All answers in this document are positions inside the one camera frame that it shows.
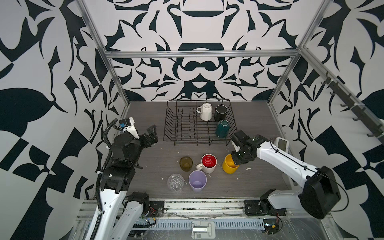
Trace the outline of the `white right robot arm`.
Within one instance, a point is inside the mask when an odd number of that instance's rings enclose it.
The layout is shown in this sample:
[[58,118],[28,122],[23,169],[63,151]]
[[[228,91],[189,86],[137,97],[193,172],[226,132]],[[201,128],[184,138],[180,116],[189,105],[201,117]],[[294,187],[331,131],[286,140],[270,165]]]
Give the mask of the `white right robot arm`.
[[304,210],[312,217],[322,220],[341,200],[339,184],[331,169],[317,168],[279,149],[267,138],[250,137],[243,131],[231,136],[234,151],[231,152],[235,165],[263,160],[294,180],[298,190],[280,191],[270,189],[255,204],[246,204],[248,216],[271,215],[283,209]]

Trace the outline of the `white mug red inside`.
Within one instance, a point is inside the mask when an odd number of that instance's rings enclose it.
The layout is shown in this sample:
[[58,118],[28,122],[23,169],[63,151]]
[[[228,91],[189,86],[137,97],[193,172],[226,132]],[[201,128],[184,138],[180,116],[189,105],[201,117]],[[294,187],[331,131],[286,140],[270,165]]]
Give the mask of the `white mug red inside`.
[[196,169],[211,174],[216,169],[217,163],[217,158],[214,155],[205,154],[201,159],[201,163],[196,166]]

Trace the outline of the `yellow mug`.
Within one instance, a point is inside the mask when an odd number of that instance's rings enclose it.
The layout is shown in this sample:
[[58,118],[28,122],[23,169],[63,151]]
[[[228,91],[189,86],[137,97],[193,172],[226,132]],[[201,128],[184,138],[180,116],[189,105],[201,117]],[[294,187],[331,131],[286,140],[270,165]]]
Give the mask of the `yellow mug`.
[[223,168],[225,173],[233,174],[237,171],[237,169],[239,168],[239,165],[236,165],[233,158],[232,158],[232,155],[228,154],[225,157],[222,168]]

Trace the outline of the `white faceted mug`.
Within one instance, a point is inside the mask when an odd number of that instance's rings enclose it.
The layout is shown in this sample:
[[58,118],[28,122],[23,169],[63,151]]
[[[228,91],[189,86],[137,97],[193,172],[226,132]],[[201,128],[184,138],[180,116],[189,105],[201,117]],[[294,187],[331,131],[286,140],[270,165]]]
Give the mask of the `white faceted mug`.
[[197,113],[203,121],[209,121],[212,118],[213,107],[210,103],[204,103],[202,106],[197,107]]

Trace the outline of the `black mug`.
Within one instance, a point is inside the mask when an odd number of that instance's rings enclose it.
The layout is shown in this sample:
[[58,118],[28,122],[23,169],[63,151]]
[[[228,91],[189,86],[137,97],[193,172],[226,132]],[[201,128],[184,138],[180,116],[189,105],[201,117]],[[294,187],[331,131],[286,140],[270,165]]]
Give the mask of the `black mug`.
[[225,105],[217,105],[215,108],[214,120],[220,122],[226,118],[228,107]]

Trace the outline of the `cream mug dark green outside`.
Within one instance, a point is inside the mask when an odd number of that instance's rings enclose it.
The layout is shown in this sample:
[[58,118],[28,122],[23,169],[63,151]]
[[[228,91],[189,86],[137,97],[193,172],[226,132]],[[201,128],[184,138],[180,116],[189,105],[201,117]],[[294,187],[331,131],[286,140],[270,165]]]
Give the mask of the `cream mug dark green outside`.
[[218,138],[226,138],[230,130],[230,123],[227,120],[220,120],[217,129],[216,129],[216,136]]

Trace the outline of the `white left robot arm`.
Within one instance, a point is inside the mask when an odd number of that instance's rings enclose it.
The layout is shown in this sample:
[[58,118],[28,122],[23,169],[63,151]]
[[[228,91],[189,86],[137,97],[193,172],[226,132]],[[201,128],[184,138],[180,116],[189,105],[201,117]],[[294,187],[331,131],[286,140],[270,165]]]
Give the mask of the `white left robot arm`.
[[138,135],[133,125],[119,126],[122,134],[110,142],[108,134],[116,127],[115,123],[112,121],[103,133],[109,152],[102,169],[97,172],[97,209],[85,237],[87,240],[127,239],[150,206],[148,194],[133,192],[128,195],[127,192],[136,169],[141,169],[138,160],[143,149],[159,140],[157,128],[152,125],[147,133]]

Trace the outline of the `lilac plastic cup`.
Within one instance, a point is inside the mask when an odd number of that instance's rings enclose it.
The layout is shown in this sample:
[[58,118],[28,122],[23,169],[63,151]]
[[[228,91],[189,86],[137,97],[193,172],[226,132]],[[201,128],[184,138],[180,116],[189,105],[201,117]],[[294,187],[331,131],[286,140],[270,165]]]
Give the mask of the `lilac plastic cup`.
[[207,184],[207,176],[204,172],[196,170],[189,175],[189,184],[195,193],[201,192]]

